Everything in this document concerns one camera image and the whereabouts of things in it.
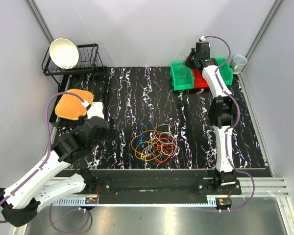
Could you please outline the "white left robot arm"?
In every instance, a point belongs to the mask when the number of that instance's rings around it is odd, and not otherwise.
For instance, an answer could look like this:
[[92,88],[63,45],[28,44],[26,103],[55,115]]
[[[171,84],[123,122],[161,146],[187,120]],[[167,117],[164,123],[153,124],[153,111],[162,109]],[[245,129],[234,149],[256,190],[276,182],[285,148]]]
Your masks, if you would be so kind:
[[94,116],[66,134],[62,134],[46,155],[21,179],[7,188],[0,188],[0,224],[21,227],[43,208],[75,193],[99,193],[96,177],[86,168],[52,186],[46,186],[56,174],[85,157],[95,144],[111,138],[114,120]]

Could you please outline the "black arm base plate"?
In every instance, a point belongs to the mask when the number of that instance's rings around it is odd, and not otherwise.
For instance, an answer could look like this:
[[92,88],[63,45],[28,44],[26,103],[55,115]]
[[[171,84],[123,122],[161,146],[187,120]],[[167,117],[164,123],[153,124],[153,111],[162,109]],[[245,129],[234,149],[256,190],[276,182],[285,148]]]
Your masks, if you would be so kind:
[[241,195],[241,185],[214,188],[212,169],[93,169],[100,186],[99,203],[109,206],[192,206],[207,196]]

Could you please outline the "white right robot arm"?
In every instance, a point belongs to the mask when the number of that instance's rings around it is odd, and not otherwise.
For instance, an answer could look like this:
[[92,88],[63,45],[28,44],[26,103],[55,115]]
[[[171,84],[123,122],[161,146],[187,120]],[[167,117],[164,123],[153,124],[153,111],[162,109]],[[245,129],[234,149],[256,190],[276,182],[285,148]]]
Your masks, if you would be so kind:
[[208,41],[200,39],[196,42],[184,65],[200,72],[213,95],[208,118],[216,135],[217,161],[211,188],[218,194],[226,194],[236,183],[232,132],[239,119],[238,102],[223,81],[218,63],[210,57]]

